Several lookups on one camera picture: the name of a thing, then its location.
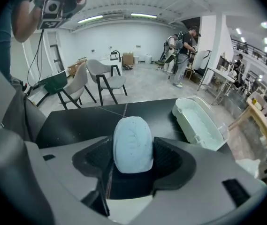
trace white chair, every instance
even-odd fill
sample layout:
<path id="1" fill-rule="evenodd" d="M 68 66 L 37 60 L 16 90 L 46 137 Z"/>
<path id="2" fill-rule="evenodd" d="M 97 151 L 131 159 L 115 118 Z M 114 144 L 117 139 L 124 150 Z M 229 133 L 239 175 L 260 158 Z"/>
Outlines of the white chair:
<path id="1" fill-rule="evenodd" d="M 96 103 L 97 101 L 95 98 L 92 96 L 90 91 L 87 89 L 86 84 L 88 82 L 87 79 L 87 72 L 86 72 L 86 65 L 81 64 L 79 68 L 76 71 L 76 74 L 72 80 L 71 83 L 66 85 L 62 90 L 58 91 L 58 97 L 61 101 L 61 104 L 63 105 L 64 109 L 67 110 L 67 105 L 66 103 L 72 102 L 76 107 L 81 108 L 78 104 L 77 101 L 79 101 L 80 105 L 82 105 L 80 96 L 83 94 L 84 89 L 88 92 L 88 94 L 91 96 L 93 101 Z"/>
<path id="2" fill-rule="evenodd" d="M 120 70 L 117 65 L 104 65 L 97 60 L 88 60 L 86 65 L 88 71 L 90 72 L 92 80 L 98 85 L 101 106 L 103 106 L 101 94 L 103 89 L 107 89 L 109 91 L 115 104 L 118 104 L 118 102 L 114 97 L 113 89 L 119 89 L 123 87 L 125 95 L 127 96 L 127 92 L 125 89 L 126 78 L 124 76 L 121 76 Z M 118 76 L 114 76 L 114 68 L 116 68 Z M 107 72 L 110 72 L 109 78 L 106 78 L 104 75 L 104 73 Z"/>

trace balcony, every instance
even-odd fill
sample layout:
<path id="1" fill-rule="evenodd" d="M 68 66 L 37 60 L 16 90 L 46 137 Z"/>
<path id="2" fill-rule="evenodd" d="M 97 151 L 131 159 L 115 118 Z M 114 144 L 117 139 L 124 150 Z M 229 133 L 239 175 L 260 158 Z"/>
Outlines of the balcony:
<path id="1" fill-rule="evenodd" d="M 240 41 L 231 40 L 234 49 L 234 54 L 239 53 L 243 55 L 244 64 L 251 64 L 248 67 L 249 71 L 254 74 L 266 74 L 267 75 L 267 53 L 249 44 L 242 43 Z"/>

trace ceiling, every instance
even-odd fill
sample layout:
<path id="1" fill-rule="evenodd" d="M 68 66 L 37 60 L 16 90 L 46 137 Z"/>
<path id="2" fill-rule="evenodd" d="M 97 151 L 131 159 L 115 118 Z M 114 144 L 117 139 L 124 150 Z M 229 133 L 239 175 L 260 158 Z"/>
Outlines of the ceiling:
<path id="1" fill-rule="evenodd" d="M 131 13 L 157 15 L 156 19 L 131 17 Z M 108 23 L 139 22 L 181 27 L 182 20 L 223 12 L 230 16 L 262 20 L 261 8 L 255 0 L 88 0 L 86 7 L 65 23 L 63 28 L 78 31 Z M 78 23 L 97 15 L 100 20 Z"/>
<path id="2" fill-rule="evenodd" d="M 267 29 L 260 25 L 261 22 L 263 22 L 261 18 L 226 16 L 226 24 L 233 39 L 240 40 L 240 37 L 244 37 L 248 44 L 264 50 L 264 47 L 267 46 L 264 43 Z M 241 30 L 241 35 L 237 33 L 236 28 Z"/>

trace black table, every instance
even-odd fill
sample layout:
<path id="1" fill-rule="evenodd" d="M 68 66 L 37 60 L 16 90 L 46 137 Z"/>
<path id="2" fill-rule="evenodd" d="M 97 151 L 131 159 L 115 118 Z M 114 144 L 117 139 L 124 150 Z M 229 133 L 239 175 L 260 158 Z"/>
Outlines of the black table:
<path id="1" fill-rule="evenodd" d="M 187 143 L 172 114 L 175 101 L 176 98 L 52 112 L 45 121 L 36 144 L 43 149 L 113 135 L 119 120 L 130 116 L 143 118 L 153 136 Z M 218 151 L 234 159 L 227 143 Z"/>

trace ceiling light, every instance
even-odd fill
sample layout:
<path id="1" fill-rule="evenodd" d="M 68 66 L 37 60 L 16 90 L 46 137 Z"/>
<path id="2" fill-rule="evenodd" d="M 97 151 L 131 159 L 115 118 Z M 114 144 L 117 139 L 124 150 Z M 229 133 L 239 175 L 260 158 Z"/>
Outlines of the ceiling light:
<path id="1" fill-rule="evenodd" d="M 242 32 L 241 32 L 241 30 L 240 30 L 239 28 L 236 29 L 236 32 L 237 32 L 239 35 L 242 34 Z"/>
<path id="2" fill-rule="evenodd" d="M 262 23 L 261 23 L 261 26 L 262 26 L 263 28 L 267 29 L 267 22 L 262 22 Z"/>
<path id="3" fill-rule="evenodd" d="M 267 44 L 267 37 L 264 38 L 264 42 L 265 42 L 265 44 Z"/>
<path id="4" fill-rule="evenodd" d="M 84 23 L 84 22 L 91 21 L 91 20 L 94 20 L 94 19 L 99 19 L 99 18 L 102 18 L 102 17 L 103 17 L 102 15 L 95 16 L 95 17 L 90 17 L 90 18 L 86 18 L 86 19 L 80 20 L 78 23 Z"/>
<path id="5" fill-rule="evenodd" d="M 141 14 L 141 13 L 132 13 L 131 16 L 157 18 L 157 16 L 154 16 L 154 15 Z"/>

